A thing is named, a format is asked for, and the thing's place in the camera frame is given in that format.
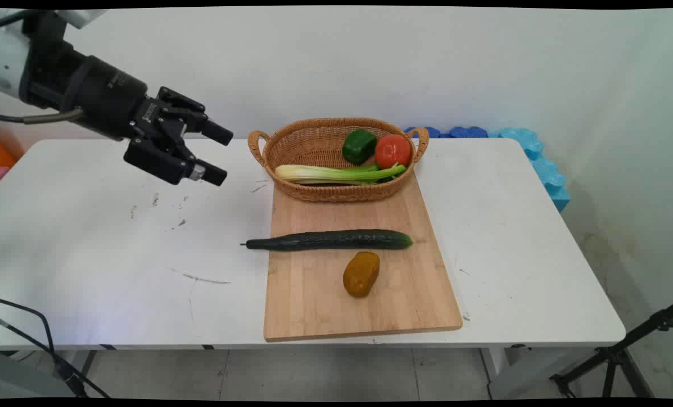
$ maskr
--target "wicker basket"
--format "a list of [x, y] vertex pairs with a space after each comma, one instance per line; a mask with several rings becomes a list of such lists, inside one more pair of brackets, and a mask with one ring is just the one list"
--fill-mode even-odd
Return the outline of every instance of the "wicker basket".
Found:
[[[367, 129], [381, 139], [388, 134], [399, 134], [409, 141], [412, 148], [411, 164], [407, 170], [394, 180], [375, 185], [299, 185], [279, 178], [274, 170], [282, 164], [316, 165], [318, 167], [347, 168], [354, 164], [342, 157], [342, 145], [350, 132], [356, 129]], [[419, 134], [419, 147], [415, 149], [412, 135]], [[264, 154], [258, 147], [258, 139], [266, 140]], [[306, 119], [301, 120], [277, 131], [273, 137], [264, 132], [254, 131], [248, 136], [248, 146], [256, 160], [269, 173], [279, 190], [294, 198], [304, 201], [352, 202], [374, 201], [392, 195], [404, 185], [407, 178], [414, 172], [422, 154], [427, 149], [429, 133], [420, 127], [405, 134], [399, 127], [392, 124], [367, 118], [346, 119]], [[370, 157], [362, 165], [374, 162]]]

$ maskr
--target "wooden cutting board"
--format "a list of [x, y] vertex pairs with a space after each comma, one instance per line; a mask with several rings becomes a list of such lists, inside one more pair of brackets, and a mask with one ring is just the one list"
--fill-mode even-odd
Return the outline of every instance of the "wooden cutting board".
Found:
[[347, 229], [391, 229], [412, 237], [403, 250], [369, 250], [381, 260], [366, 298], [353, 298], [342, 275], [360, 250], [270, 252], [267, 341], [456, 330], [463, 326], [417, 179], [381, 201], [300, 201], [274, 188], [271, 236]]

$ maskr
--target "blue foam block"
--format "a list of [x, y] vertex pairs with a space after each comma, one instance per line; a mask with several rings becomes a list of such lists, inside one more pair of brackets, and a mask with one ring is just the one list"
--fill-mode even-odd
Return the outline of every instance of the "blue foam block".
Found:
[[534, 160], [540, 157], [545, 148], [543, 142], [538, 140], [538, 135], [530, 129], [505, 127], [500, 129], [497, 137], [505, 137], [516, 140], [523, 147], [528, 159]]
[[[410, 132], [410, 131], [413, 131], [416, 128], [417, 127], [407, 127], [406, 129], [404, 129], [404, 132]], [[429, 137], [430, 138], [439, 138], [440, 137], [440, 131], [438, 129], [435, 129], [434, 127], [425, 127], [425, 129], [427, 129], [427, 131], [429, 132]], [[416, 134], [416, 133], [414, 134], [414, 136], [412, 136], [412, 138], [419, 138], [419, 137], [420, 137], [419, 134]]]
[[[506, 137], [519, 142], [558, 211], [562, 211], [570, 202], [570, 194], [565, 190], [564, 175], [558, 172], [557, 164], [543, 156], [545, 146], [530, 129], [505, 127], [498, 131], [486, 132], [479, 127], [453, 127], [448, 134], [439, 134], [434, 127], [425, 128], [432, 138]], [[414, 127], [407, 127], [404, 132], [413, 129]]]
[[558, 164], [546, 159], [541, 154], [540, 157], [531, 161], [535, 172], [538, 173], [540, 181], [545, 185], [548, 194], [557, 193], [565, 185], [565, 177], [558, 172]]
[[552, 194], [550, 198], [553, 200], [553, 203], [559, 212], [562, 212], [567, 203], [570, 202], [570, 194], [567, 193], [565, 188], [561, 188], [557, 193]]
[[487, 132], [479, 127], [453, 127], [450, 138], [487, 138]]

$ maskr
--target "robotic arm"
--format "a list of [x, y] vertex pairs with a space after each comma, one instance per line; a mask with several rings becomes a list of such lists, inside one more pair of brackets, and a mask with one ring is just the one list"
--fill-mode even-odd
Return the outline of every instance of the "robotic arm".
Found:
[[0, 115], [0, 120], [70, 120], [116, 141], [129, 139], [124, 160], [168, 183], [183, 178], [223, 183], [226, 171], [197, 159], [183, 141], [186, 132], [199, 132], [223, 146], [233, 138], [208, 119], [201, 103], [165, 87], [150, 98], [145, 83], [63, 41], [68, 23], [82, 28], [105, 11], [0, 8], [0, 91], [61, 112]]

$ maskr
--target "tiled floor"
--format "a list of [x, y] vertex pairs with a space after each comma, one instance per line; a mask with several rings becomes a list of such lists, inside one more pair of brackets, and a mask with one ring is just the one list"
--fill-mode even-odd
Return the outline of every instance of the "tiled floor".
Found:
[[[22, 363], [45, 373], [53, 367], [41, 352]], [[88, 377], [111, 397], [127, 399], [489, 399], [474, 349], [100, 350]], [[600, 396], [603, 377], [605, 368], [596, 369], [571, 388], [580, 397]], [[613, 396], [633, 397], [619, 370]], [[516, 399], [560, 397], [546, 379]]]

